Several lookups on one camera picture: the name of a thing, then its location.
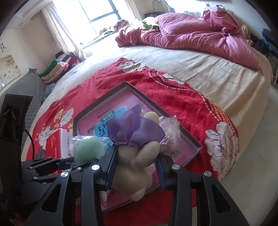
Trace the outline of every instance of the window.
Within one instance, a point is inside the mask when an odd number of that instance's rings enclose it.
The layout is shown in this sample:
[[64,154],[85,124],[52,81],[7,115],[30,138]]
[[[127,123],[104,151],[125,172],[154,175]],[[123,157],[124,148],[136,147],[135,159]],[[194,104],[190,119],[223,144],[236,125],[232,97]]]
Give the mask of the window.
[[82,44],[121,19],[112,0],[57,0],[54,4],[71,35]]

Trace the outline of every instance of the red box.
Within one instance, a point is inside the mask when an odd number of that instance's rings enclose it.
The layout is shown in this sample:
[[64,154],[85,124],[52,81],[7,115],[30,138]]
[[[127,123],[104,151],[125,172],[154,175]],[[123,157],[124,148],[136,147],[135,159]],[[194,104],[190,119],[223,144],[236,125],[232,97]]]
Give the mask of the red box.
[[51,134],[46,140],[45,157],[53,159],[73,157],[73,150],[69,148],[71,138],[72,135],[64,129],[58,129]]

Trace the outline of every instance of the metal screw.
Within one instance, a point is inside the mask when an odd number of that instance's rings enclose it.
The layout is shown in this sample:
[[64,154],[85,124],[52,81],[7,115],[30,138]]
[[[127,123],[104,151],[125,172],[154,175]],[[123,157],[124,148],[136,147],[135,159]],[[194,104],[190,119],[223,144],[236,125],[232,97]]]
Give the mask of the metal screw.
[[92,170],[98,170],[99,168],[100,168],[99,165],[93,165],[93,166],[92,166]]
[[212,173],[210,171],[205,171],[204,175],[207,176],[207,177],[210,177],[212,175]]
[[174,164],[174,165],[172,165],[172,168],[175,169],[175,170],[179,170],[180,169],[180,165]]
[[67,177],[69,175],[68,171],[61,172],[61,177]]

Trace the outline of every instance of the blue gripper pad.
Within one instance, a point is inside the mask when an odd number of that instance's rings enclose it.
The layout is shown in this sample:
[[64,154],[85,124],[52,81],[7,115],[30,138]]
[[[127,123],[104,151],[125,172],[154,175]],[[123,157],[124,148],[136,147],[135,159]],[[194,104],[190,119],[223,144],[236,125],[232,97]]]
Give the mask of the blue gripper pad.
[[117,167],[117,157],[118,157],[118,149],[114,145],[112,146],[110,153],[112,152],[111,160],[107,169],[107,180],[106,180],[106,188],[109,189],[112,186],[113,180],[114,180],[114,175],[116,172],[116,167]]
[[159,153],[155,160],[155,167],[157,170],[157,176],[159,179],[160,186],[164,191],[174,190],[177,179],[171,174],[170,167],[174,164],[172,158],[163,153]]

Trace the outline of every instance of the window frame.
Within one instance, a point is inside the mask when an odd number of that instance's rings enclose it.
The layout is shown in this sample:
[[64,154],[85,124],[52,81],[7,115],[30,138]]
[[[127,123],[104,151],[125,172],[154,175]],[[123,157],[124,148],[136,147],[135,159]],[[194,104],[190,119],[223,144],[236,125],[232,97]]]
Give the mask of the window frame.
[[112,1],[112,0],[107,0],[107,1],[110,3],[110,5],[111,5],[113,11],[110,12],[110,13],[106,13],[106,14],[104,14],[104,15],[102,15],[102,16],[99,16],[99,17],[97,17],[97,18],[95,18],[95,19],[90,20],[89,17],[88,17],[88,15],[87,15],[87,13],[86,13],[86,11],[85,11],[85,9],[83,8],[83,5],[82,5],[81,2],[80,2],[80,0],[78,0],[79,4],[80,4],[81,7],[82,7],[82,10],[84,11],[84,13],[85,13],[86,17],[88,18],[89,23],[90,23],[91,25],[92,25],[92,22],[95,22],[95,21],[97,21],[97,20],[99,20],[99,19],[102,19],[102,18],[104,18],[104,17],[110,16],[110,15],[112,15],[112,14],[116,14],[117,18],[118,18],[119,20],[121,20],[121,17],[120,17],[120,15],[119,15],[119,12],[118,12],[118,10],[116,9],[116,6],[114,5],[113,1]]

